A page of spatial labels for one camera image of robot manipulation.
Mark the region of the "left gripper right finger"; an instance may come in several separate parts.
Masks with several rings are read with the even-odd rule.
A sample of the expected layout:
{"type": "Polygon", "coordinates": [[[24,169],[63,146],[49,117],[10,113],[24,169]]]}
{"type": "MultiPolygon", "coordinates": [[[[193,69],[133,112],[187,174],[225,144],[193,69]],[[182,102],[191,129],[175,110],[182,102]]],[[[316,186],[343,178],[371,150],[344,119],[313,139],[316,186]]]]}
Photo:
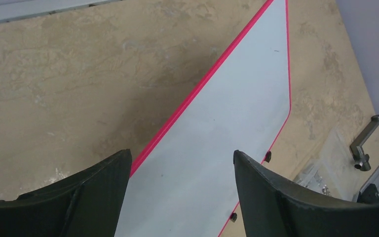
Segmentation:
{"type": "Polygon", "coordinates": [[[233,165],[249,237],[379,237],[379,204],[314,192],[239,150],[233,154],[233,165]]]}

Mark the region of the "pink framed whiteboard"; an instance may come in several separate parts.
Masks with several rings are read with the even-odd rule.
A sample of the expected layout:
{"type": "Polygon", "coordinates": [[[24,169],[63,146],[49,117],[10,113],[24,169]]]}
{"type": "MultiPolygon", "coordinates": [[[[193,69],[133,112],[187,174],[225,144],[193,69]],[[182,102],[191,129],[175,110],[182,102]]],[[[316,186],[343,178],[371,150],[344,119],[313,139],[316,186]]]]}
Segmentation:
{"type": "Polygon", "coordinates": [[[233,152],[264,160],[291,111],[288,3],[268,0],[134,160],[118,237],[217,237],[233,152]]]}

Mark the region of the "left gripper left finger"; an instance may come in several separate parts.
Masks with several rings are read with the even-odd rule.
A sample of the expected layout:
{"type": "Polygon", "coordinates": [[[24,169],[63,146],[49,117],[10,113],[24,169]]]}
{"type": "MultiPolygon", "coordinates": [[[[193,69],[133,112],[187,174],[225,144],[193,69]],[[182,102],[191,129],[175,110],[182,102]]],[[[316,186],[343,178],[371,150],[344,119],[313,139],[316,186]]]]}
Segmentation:
{"type": "Polygon", "coordinates": [[[53,184],[0,200],[0,237],[112,237],[132,164],[129,149],[53,184]]]}

